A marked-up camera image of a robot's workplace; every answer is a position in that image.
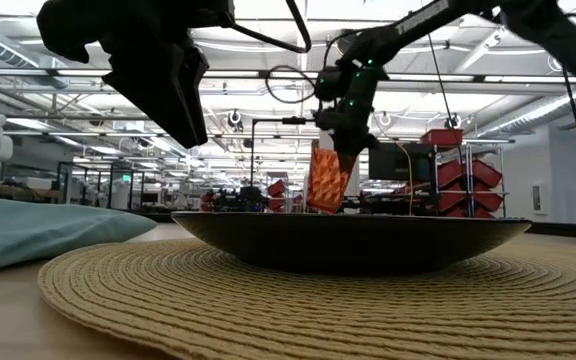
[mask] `black bowl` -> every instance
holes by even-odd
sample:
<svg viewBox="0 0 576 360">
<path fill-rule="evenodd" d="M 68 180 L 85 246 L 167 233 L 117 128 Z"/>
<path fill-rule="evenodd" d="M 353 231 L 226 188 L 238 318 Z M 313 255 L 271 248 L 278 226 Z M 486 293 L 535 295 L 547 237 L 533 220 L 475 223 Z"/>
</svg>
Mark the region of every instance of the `black bowl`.
<svg viewBox="0 0 576 360">
<path fill-rule="evenodd" d="M 177 224 L 244 262 L 343 274 L 438 270 L 531 226 L 519 219 L 175 212 Z"/>
</svg>

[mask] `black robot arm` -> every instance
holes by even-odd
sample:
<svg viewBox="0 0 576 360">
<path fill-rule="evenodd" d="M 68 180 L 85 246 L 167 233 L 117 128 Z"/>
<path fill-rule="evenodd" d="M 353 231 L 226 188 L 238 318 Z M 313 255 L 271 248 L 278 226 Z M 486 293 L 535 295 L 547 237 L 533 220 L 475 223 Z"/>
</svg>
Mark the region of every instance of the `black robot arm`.
<svg viewBox="0 0 576 360">
<path fill-rule="evenodd" d="M 493 18 L 497 6 L 501 12 Z M 557 0 L 436 0 L 394 24 L 362 31 L 335 66 L 319 73 L 317 98 L 340 99 L 336 107 L 317 114 L 320 128 L 334 130 L 337 152 L 356 156 L 376 144 L 366 124 L 377 84 L 387 79 L 383 66 L 405 46 L 469 13 L 499 22 L 542 46 L 576 75 L 576 25 Z"/>
<path fill-rule="evenodd" d="M 112 72 L 103 80 L 186 148 L 208 140 L 199 82 L 209 68 L 192 41 L 194 28 L 232 28 L 286 50 L 305 53 L 310 34 L 294 0 L 286 0 L 304 46 L 238 25 L 233 0 L 48 0 L 37 16 L 47 49 L 87 63 L 85 45 L 99 41 Z"/>
</svg>

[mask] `monitor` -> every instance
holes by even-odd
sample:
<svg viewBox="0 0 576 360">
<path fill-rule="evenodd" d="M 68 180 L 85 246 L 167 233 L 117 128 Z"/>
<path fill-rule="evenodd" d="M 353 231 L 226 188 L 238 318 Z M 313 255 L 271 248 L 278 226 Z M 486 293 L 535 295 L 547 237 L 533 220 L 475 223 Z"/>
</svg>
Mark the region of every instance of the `monitor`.
<svg viewBox="0 0 576 360">
<path fill-rule="evenodd" d="M 435 166 L 433 146 L 403 144 L 410 155 L 412 178 L 415 182 L 430 181 Z M 408 181 L 408 158 L 397 144 L 381 143 L 368 153 L 368 177 L 371 180 Z"/>
</svg>

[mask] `round placemat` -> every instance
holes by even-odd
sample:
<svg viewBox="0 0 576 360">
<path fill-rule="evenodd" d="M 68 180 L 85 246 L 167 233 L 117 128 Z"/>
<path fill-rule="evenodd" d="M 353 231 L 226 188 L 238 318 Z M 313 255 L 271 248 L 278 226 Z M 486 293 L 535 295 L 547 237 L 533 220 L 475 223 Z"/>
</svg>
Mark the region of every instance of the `round placemat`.
<svg viewBox="0 0 576 360">
<path fill-rule="evenodd" d="M 39 285 L 68 318 L 182 359 L 576 358 L 576 246 L 371 278 L 270 271 L 196 241 L 99 245 Z"/>
</svg>

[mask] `light blue cushion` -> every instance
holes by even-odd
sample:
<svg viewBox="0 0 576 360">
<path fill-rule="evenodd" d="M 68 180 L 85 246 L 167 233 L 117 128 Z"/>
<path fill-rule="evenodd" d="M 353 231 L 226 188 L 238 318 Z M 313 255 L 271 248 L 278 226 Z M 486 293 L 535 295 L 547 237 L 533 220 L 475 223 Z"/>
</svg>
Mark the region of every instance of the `light blue cushion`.
<svg viewBox="0 0 576 360">
<path fill-rule="evenodd" d="M 0 268 L 84 246 L 123 242 L 156 225 L 121 211 L 0 199 Z"/>
</svg>

